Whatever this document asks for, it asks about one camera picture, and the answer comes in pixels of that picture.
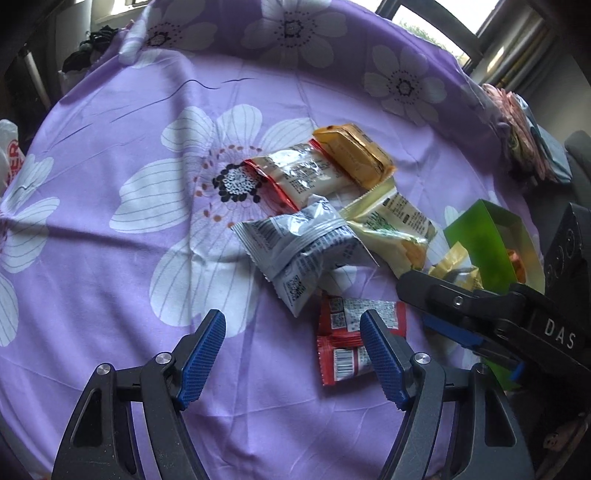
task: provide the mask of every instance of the yellow snack package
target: yellow snack package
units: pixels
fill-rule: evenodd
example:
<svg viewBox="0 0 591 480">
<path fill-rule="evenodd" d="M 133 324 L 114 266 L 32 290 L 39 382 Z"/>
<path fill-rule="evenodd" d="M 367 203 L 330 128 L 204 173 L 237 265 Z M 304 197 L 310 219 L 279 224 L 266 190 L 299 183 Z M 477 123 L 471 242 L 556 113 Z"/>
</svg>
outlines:
<svg viewBox="0 0 591 480">
<path fill-rule="evenodd" d="M 371 251 L 399 277 L 422 270 L 429 242 L 437 233 L 431 221 L 402 196 L 390 177 L 340 212 Z"/>
<path fill-rule="evenodd" d="M 363 188 L 392 176 L 392 158 L 354 124 L 331 125 L 313 133 L 319 146 Z"/>
<path fill-rule="evenodd" d="M 460 242 L 456 242 L 445 257 L 429 269 L 429 275 L 470 291 L 483 288 L 480 270 L 470 263 L 468 250 Z"/>
</svg>

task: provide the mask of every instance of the open green box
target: open green box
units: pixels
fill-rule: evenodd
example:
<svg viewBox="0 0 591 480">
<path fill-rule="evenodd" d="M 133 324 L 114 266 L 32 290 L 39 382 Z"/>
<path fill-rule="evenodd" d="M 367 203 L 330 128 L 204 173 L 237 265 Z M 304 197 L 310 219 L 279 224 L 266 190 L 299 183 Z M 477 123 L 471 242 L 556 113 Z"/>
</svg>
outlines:
<svg viewBox="0 0 591 480">
<path fill-rule="evenodd" d="M 486 290 L 505 294 L 517 282 L 507 249 L 515 250 L 525 267 L 526 284 L 544 293 L 544 270 L 521 218 L 494 203 L 478 200 L 444 230 L 449 245 L 460 242 L 480 269 Z"/>
</svg>

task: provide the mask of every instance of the blue textured rubber pad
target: blue textured rubber pad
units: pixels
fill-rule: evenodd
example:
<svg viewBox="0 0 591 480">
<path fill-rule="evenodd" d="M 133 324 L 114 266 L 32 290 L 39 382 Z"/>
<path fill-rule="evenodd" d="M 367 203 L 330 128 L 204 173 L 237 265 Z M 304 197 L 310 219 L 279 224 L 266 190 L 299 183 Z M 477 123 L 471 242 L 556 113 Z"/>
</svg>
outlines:
<svg viewBox="0 0 591 480">
<path fill-rule="evenodd" d="M 183 383 L 177 395 L 181 410 L 185 410 L 201 395 L 225 336 L 226 319 L 222 313 L 218 313 L 183 367 Z"/>
<path fill-rule="evenodd" d="M 363 336 L 363 344 L 371 358 L 386 398 L 393 401 L 400 410 L 405 410 L 408 406 L 409 396 L 404 387 L 404 374 L 401 365 L 394 354 L 390 352 L 377 325 L 367 313 L 361 316 L 359 328 Z"/>
</svg>

